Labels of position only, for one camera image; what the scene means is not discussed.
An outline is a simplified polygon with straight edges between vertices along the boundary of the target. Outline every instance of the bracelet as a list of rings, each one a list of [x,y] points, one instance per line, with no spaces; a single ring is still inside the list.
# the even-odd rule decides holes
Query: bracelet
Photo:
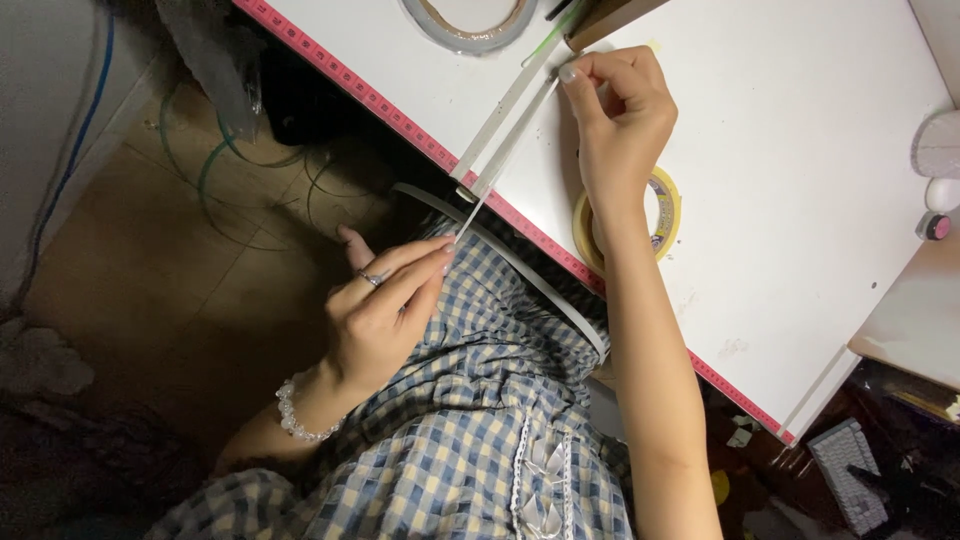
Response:
[[[297,422],[297,419],[294,418],[294,405],[290,402],[290,397],[293,396],[294,390],[297,387],[296,382],[301,379],[302,375],[302,373],[297,373],[292,379],[285,380],[283,386],[280,386],[280,389],[276,392],[276,396],[280,399],[280,403],[276,404],[276,408],[279,409],[280,416],[283,417],[282,420],[280,420],[280,427],[287,430],[288,433],[299,441],[322,443],[343,425],[347,417],[344,416],[344,418],[341,418],[328,430],[320,433],[311,433],[305,430],[303,426]]]

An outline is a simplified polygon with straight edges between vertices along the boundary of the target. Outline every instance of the fingernail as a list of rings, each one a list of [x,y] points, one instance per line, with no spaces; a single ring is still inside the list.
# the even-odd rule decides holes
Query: fingernail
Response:
[[[560,75],[560,80],[563,81],[564,84],[571,83],[573,82],[574,79],[577,78],[577,68],[573,67],[568,63],[565,63],[564,65],[560,66],[559,75]]]

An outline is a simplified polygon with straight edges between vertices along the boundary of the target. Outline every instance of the sleeve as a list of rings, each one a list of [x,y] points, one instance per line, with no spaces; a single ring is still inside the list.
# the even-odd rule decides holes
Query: sleeve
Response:
[[[266,469],[227,475],[173,508],[146,540],[300,538],[312,519],[298,490]]]

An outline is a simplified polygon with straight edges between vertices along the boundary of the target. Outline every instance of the silver ring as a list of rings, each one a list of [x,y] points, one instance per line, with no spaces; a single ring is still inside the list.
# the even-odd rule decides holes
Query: silver ring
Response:
[[[363,270],[357,270],[357,275],[363,278],[364,280],[367,280],[368,282],[370,282],[370,284],[373,285],[374,287],[379,287],[384,282],[383,276],[371,276],[370,274],[364,272]]]

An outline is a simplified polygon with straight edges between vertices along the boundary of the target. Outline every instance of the tape roll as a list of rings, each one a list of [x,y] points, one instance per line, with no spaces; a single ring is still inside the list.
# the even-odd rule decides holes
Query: tape roll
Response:
[[[429,0],[400,0],[418,26],[434,41],[457,53],[484,55],[516,41],[533,19],[538,0],[517,0],[514,10],[498,26],[467,32],[448,23]]]
[[[680,228],[681,197],[673,180],[659,167],[654,167],[653,173],[647,179],[647,185],[656,195],[660,210],[656,229],[650,234],[654,255],[657,256],[657,260],[660,260],[670,250],[670,246],[677,237],[677,230]],[[586,191],[580,194],[577,205],[573,209],[573,242],[590,270],[606,277],[603,250],[600,249],[597,234],[593,231],[593,209],[590,207]]]

